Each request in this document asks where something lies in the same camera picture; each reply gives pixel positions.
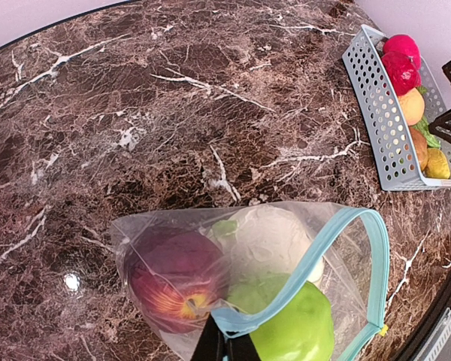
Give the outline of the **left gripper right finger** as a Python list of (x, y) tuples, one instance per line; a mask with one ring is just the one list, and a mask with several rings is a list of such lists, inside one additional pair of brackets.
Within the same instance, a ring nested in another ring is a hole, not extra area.
[(225, 341), (225, 360), (260, 361), (260, 357), (249, 335), (228, 338)]

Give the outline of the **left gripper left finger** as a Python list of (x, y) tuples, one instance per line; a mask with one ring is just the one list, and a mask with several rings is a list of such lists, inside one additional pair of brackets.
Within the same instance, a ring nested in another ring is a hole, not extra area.
[(223, 361), (225, 339), (215, 320), (210, 315), (201, 332), (191, 361)]

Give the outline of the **green apple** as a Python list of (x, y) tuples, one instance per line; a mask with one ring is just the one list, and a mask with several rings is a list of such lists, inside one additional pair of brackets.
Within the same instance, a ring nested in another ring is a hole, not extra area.
[[(258, 313), (288, 279), (288, 274), (269, 274), (242, 281), (229, 290), (227, 301), (244, 313)], [(330, 360), (334, 351), (331, 304), (308, 281), (282, 311), (250, 337), (261, 360)]]

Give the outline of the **clear zip bag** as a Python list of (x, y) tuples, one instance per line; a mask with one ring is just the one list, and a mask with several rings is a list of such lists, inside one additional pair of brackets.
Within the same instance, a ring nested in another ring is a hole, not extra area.
[(117, 270), (184, 360), (355, 360), (385, 327), (389, 235), (330, 202), (132, 214), (113, 221)]

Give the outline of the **dark red pomegranate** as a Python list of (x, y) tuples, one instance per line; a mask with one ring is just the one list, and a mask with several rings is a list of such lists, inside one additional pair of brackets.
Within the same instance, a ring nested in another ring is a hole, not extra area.
[(163, 332), (201, 327), (210, 307), (229, 291), (230, 270), (220, 248), (195, 231), (153, 227), (132, 251), (128, 282), (144, 316)]

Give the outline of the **white cauliflower toy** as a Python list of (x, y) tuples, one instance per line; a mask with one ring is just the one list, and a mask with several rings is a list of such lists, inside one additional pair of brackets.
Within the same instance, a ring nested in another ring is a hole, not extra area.
[(291, 274), (313, 243), (293, 212), (272, 205), (242, 208), (215, 222), (207, 237), (227, 257), (234, 281)]

